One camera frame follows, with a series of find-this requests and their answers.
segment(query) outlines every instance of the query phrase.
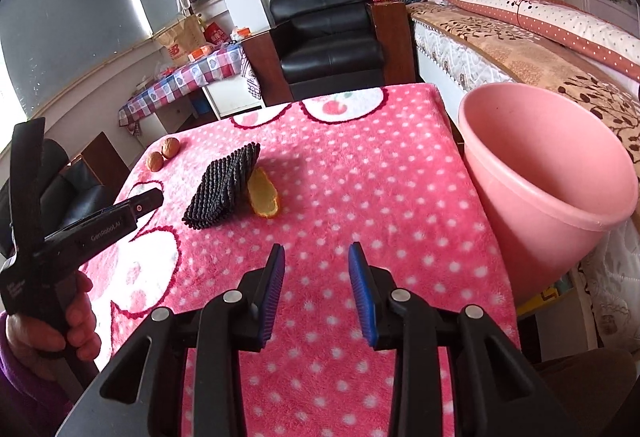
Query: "metal screw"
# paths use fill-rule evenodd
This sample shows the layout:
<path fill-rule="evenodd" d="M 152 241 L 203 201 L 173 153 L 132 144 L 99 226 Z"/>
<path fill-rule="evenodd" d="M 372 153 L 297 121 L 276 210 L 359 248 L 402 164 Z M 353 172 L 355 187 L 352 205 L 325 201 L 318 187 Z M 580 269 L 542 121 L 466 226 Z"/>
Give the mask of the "metal screw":
<path fill-rule="evenodd" d="M 222 300 L 226 303 L 236 303 L 242 300 L 242 293 L 238 289 L 232 289 L 224 293 Z"/>
<path fill-rule="evenodd" d="M 479 320 L 484 316 L 484 311 L 482 310 L 482 307 L 479 307 L 478 305 L 467 305 L 465 307 L 465 314 L 469 316 L 469 318 Z"/>
<path fill-rule="evenodd" d="M 169 314 L 171 314 L 171 311 L 166 307 L 158 307 L 151 313 L 151 319 L 154 322 L 162 322 L 169 318 Z"/>
<path fill-rule="evenodd" d="M 411 293 L 406 289 L 394 289 L 391 292 L 391 298 L 396 300 L 396 302 L 406 302 L 411 298 Z"/>

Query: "orange peel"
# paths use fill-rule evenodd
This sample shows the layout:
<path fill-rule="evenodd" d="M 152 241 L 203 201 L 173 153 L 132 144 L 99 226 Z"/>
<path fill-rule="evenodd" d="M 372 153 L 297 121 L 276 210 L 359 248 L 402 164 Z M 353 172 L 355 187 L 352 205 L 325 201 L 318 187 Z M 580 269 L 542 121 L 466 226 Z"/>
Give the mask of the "orange peel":
<path fill-rule="evenodd" d="M 280 211 L 278 191 L 262 168 L 254 169 L 247 182 L 249 202 L 254 213 L 265 219 L 271 219 Z"/>

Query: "pink polka dot pillow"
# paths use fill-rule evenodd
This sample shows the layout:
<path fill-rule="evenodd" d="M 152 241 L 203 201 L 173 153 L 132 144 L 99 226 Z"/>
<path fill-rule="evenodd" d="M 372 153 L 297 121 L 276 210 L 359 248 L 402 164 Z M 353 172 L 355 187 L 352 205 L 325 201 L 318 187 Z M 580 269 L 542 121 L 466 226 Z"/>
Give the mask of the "pink polka dot pillow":
<path fill-rule="evenodd" d="M 549 0 L 448 0 L 520 26 L 640 81 L 640 39 L 597 16 Z"/>

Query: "window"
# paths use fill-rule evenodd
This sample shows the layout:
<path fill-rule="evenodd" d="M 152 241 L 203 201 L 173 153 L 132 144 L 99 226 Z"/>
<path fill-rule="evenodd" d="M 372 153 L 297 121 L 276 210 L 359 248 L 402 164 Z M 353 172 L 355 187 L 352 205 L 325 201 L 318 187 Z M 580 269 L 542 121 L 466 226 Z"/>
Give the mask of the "window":
<path fill-rule="evenodd" d="M 14 125 L 26 119 L 27 115 L 22 110 L 18 96 L 15 95 L 14 87 L 11 85 L 0 45 L 0 151 L 11 141 Z"/>
<path fill-rule="evenodd" d="M 0 150 L 16 123 L 176 18 L 175 0 L 0 0 Z"/>

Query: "black leather armchair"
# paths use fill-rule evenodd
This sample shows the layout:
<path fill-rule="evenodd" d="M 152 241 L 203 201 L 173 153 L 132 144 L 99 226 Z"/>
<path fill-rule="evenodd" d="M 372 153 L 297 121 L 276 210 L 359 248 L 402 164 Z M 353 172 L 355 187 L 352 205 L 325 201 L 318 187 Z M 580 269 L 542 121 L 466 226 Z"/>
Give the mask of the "black leather armchair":
<path fill-rule="evenodd" d="M 113 205 L 116 195 L 98 182 L 82 160 L 69 165 L 65 150 L 44 140 L 38 175 L 42 229 L 50 235 L 62 227 Z M 9 181 L 0 189 L 0 253 L 8 258 L 14 249 L 9 209 Z"/>
<path fill-rule="evenodd" d="M 271 0 L 271 30 L 295 100 L 385 84 L 372 0 Z"/>

